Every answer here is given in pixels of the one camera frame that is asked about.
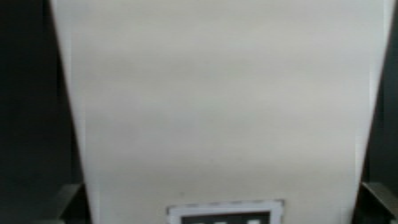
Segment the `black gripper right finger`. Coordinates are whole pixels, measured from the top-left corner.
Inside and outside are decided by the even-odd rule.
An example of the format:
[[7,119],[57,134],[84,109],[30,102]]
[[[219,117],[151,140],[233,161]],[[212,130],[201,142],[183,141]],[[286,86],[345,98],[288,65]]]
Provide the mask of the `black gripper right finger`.
[[361,183],[354,224],[398,224],[398,196],[379,182]]

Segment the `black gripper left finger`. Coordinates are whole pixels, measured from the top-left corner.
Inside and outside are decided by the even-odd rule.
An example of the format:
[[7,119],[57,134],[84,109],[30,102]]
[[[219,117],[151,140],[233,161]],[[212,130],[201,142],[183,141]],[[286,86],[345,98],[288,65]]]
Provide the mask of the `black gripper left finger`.
[[86,185],[66,184],[32,224],[89,224]]

